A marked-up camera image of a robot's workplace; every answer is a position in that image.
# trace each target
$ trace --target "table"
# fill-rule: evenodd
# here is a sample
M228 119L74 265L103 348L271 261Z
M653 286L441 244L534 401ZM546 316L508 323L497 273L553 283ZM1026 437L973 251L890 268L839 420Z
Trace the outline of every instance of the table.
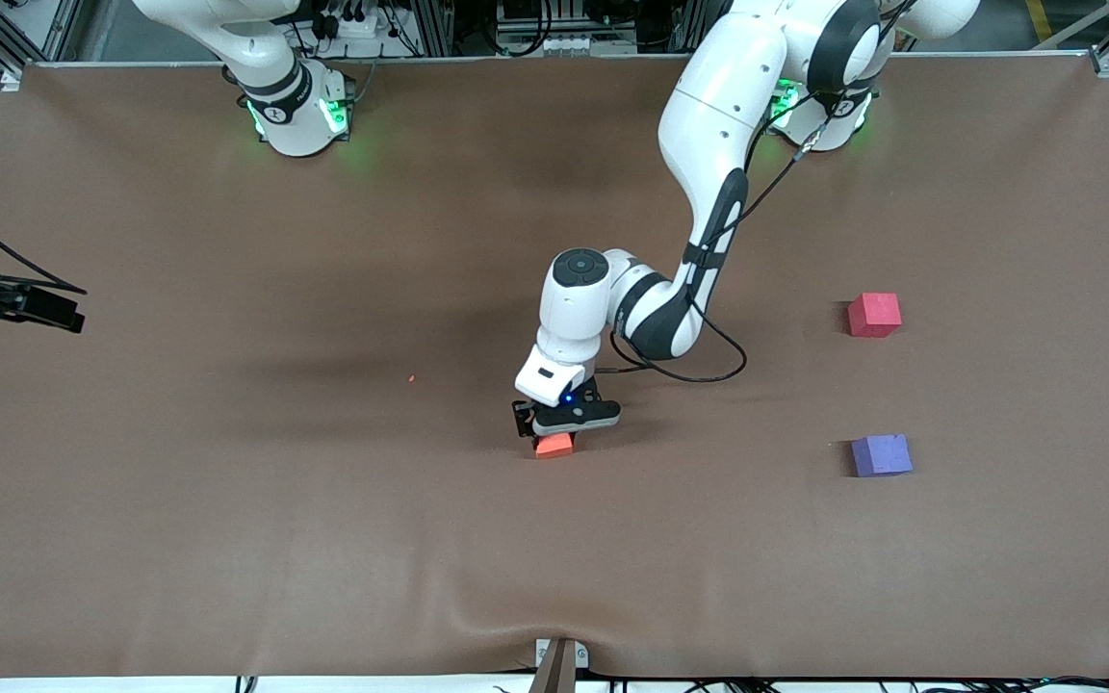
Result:
M28 70L0 234L91 295L81 335L0 325L0 675L497 671L550 635L612 675L1109 675L1087 58L894 61L734 243L747 371L602 380L622 421L569 459L515 438L554 254L682 253L681 69L383 65L301 161L213 68ZM844 334L859 291L905 327ZM916 472L853 478L868 434Z

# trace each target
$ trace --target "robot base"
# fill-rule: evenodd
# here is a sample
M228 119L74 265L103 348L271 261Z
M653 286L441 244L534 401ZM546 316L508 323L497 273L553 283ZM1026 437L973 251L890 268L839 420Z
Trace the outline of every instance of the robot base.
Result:
M346 86L348 86L348 91L353 92L353 83L347 84ZM330 145L334 142L348 142L348 133L353 132L353 125L354 125L354 102L352 100L345 102L345 104L343 105L343 110L345 114L345 132L339 133L339 135L335 135L334 137L332 137L332 140L327 141L327 144L325 144L323 149L317 150L317 152L312 152L311 154L304 154L305 156L314 156L316 154L319 154L323 152L324 149L326 149L327 145ZM256 135L260 135L260 144L268 144L267 135L265 135L264 132L260 132L260 128L255 128L255 133Z
M516 432L521 438L532 438L533 450L537 450L540 439L551 435L570 434L573 437L581 430L614 426L619 422L621 411L619 402L602 399L597 378L593 377L576 390L568 391L563 396L563 404L558 407L547 407L532 399L511 404Z
M872 104L872 96L874 96L874 93L871 91L861 91L842 101L837 105L835 113L833 113L827 130L815 140L815 144L811 146L811 150L813 152L832 152L832 150L836 150L837 146L842 146L848 142L855 132L863 130L863 125L866 123L867 106ZM810 110L800 109L795 113L792 113L786 124L783 126L774 124L774 126L770 128L770 132L782 135L783 140L795 146L795 149L800 149L800 146L806 143L806 139L813 135L815 130L824 122L823 113L824 110L822 106L820 109L813 106Z

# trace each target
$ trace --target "foam block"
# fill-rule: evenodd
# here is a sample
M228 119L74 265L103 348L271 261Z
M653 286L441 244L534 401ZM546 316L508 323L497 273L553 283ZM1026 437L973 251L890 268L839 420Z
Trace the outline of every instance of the foam block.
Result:
M859 294L849 304L849 334L854 337L888 337L902 327L902 307L896 294Z
M896 477L915 470L905 435L867 435L854 441L854 468L859 477Z
M538 460L550 460L553 457L570 456L572 453L572 435L554 434L543 435L537 439L533 448Z

